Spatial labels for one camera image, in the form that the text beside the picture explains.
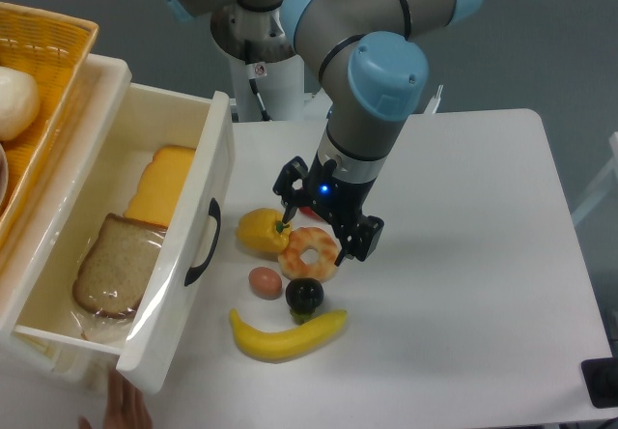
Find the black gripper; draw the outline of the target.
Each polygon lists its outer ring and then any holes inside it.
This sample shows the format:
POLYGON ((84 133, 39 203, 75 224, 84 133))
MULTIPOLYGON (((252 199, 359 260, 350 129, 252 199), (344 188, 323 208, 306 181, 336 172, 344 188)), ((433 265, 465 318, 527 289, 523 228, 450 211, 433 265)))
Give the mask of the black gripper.
POLYGON ((308 208, 332 226, 341 245, 334 264, 340 266, 345 259, 364 262, 378 245, 384 221, 363 213, 374 182, 375 178, 363 182, 350 178, 335 158, 321 162, 315 156, 308 166, 301 157, 294 157, 281 169, 273 192, 281 198, 283 222, 290 222, 300 208, 308 208))

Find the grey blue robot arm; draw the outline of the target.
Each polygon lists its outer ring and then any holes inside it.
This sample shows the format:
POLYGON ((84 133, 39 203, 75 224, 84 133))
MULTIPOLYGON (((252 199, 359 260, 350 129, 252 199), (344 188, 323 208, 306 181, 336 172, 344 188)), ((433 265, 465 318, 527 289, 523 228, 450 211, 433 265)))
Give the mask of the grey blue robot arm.
POLYGON ((284 217, 303 207, 333 229, 340 259, 365 260, 383 222, 363 203, 429 75, 417 35, 452 25, 483 0, 167 0, 186 17, 232 21, 219 41, 246 63, 295 54, 332 102, 311 164, 294 158, 273 190, 284 217))

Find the person hand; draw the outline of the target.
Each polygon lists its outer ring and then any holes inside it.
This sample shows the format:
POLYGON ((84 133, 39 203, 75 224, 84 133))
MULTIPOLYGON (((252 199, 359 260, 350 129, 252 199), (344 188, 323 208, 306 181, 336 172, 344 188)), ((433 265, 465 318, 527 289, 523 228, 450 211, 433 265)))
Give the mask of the person hand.
POLYGON ((111 370, 107 381, 107 401, 102 421, 104 429, 152 429, 152 417, 143 393, 117 370, 111 370))

